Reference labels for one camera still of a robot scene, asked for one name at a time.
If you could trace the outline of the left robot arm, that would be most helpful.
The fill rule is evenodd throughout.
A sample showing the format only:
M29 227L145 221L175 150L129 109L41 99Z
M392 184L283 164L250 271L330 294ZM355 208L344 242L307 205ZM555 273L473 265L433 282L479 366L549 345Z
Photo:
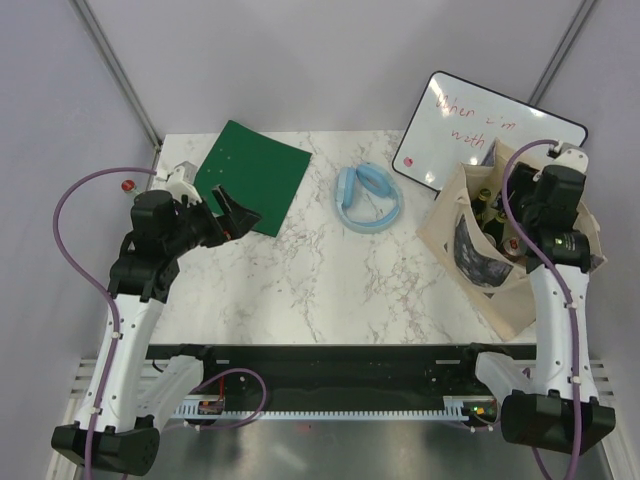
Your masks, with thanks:
M153 465L160 433L190 392L208 393L219 382L213 350L186 344L141 393L139 382L155 325L179 273L178 260L197 248L238 240L260 221L221 186L212 193L214 215L197 192L166 190L138 195L131 231L112 265L106 298L110 312L94 374L76 417L54 429L51 446L84 468L145 475Z

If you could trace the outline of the silver beverage can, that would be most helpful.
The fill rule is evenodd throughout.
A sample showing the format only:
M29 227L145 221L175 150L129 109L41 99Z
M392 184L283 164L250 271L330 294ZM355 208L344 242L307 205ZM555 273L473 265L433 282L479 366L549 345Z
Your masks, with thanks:
M499 251L512 262L519 261L524 255L521 239L518 236L505 238L499 246Z

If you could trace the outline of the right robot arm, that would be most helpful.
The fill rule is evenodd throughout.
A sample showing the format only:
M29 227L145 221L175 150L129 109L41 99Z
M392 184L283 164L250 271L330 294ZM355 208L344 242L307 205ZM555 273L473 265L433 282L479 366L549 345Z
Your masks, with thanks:
M576 229L584 173L519 163L503 196L527 247L526 273L536 314L536 363L527 378L506 354L478 351L458 368L467 392L487 387L500 403L503 438L581 455L613 431L615 411L601 404L589 365L585 303L592 254Z

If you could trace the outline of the red capped clear bottle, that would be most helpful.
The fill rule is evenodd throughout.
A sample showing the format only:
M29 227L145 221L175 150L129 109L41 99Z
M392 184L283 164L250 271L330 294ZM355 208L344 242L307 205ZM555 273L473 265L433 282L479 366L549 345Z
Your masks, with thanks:
M139 194L137 186L133 180L124 180L121 183L121 188L128 195L136 196Z

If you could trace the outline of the beige canvas bag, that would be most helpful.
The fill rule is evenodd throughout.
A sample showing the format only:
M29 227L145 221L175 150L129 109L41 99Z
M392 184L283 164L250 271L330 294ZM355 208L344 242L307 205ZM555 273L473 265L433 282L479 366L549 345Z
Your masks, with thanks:
M538 319L531 280L534 269L545 265L523 241L524 236L556 265L564 278L572 274L588 278L606 261L599 225L582 197L572 231L525 233L509 206L510 174L518 163L536 170L555 163L552 160L542 165L525 154L511 162L509 159L515 153L508 145L495 141L490 148L489 164L457 165L417 232L503 340L513 339ZM471 201L482 188L490 189L492 194L484 221L478 224ZM508 217L503 240L511 236L521 239L524 255L517 262L505 258L499 251L500 245L493 247L482 231L500 210Z

